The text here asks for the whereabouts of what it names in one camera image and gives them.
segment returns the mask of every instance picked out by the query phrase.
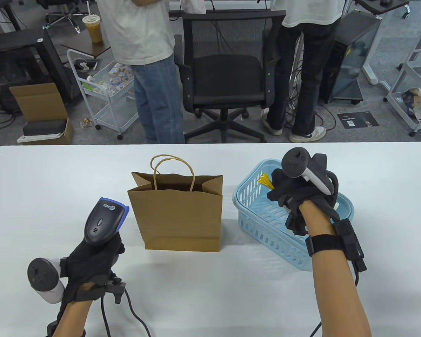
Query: white sneaker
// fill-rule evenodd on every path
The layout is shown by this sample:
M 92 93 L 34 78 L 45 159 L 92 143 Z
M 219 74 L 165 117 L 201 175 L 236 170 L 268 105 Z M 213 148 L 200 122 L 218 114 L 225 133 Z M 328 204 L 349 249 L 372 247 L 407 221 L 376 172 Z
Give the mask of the white sneaker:
M 273 129 L 270 124 L 267 122 L 267 114 L 268 111 L 270 111 L 270 108 L 263 109 L 260 112 L 260 121 L 264 125 L 265 128 L 273 135 L 273 136 L 281 136 L 282 135 L 282 129 L 281 130 L 275 130 Z
M 311 134 L 308 134 L 307 136 L 297 136 L 291 133 L 289 139 L 292 143 L 306 143 L 308 141 L 320 140 L 325 135 L 326 135 L 326 129 L 322 126 L 316 126 L 313 129 L 313 132 Z

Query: iced drink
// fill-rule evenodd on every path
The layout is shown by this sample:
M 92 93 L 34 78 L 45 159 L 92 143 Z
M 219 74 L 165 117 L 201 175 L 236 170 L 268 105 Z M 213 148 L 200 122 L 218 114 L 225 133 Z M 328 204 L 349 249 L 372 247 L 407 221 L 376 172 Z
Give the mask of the iced drink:
M 82 18 L 83 24 L 86 25 L 92 42 L 98 43 L 103 41 L 100 29 L 100 17 L 95 14 L 91 14 Z

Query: brown paper bag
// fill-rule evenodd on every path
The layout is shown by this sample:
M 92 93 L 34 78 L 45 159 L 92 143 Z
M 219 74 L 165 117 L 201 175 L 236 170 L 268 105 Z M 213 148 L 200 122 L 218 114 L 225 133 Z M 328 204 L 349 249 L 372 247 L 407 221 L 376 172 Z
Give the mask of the brown paper bag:
M 168 158 L 153 167 L 161 156 Z M 183 162 L 192 176 L 160 174 L 168 160 Z M 223 176 L 196 176 L 169 154 L 153 157 L 150 166 L 153 174 L 132 173 L 138 187 L 128 191 L 145 249 L 219 252 Z

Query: yellow snack bag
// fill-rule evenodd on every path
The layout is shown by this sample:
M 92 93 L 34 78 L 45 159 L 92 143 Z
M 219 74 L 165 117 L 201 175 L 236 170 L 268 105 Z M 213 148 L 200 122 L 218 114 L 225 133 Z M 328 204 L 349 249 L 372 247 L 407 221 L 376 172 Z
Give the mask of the yellow snack bag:
M 268 177 L 268 174 L 264 173 L 260 176 L 259 180 L 257 180 L 257 182 L 267 188 L 269 188 L 270 190 L 274 189 L 273 184 L 271 183 L 270 178 Z

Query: black glove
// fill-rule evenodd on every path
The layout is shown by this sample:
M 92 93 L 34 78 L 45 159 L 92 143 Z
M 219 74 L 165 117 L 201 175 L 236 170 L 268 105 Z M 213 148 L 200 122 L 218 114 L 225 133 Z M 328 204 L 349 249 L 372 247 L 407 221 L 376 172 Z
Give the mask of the black glove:
M 296 218 L 302 218 L 299 211 L 300 205 L 310 200 L 330 218 L 340 220 L 338 213 L 334 210 L 337 189 L 333 195 L 327 196 L 310 181 L 305 181 L 302 177 L 290 178 L 279 168 L 272 173 L 272 184 L 274 189 L 268 192 L 268 199 L 277 201 L 280 207 L 287 207 Z
M 65 261 L 66 276 L 69 278 L 58 313 L 58 322 L 68 303 L 72 301 L 96 300 L 105 295 L 105 285 L 111 275 L 111 267 L 117 255 L 125 252 L 119 233 L 101 246 L 92 246 L 83 240 Z M 90 290 L 80 287 L 88 282 Z

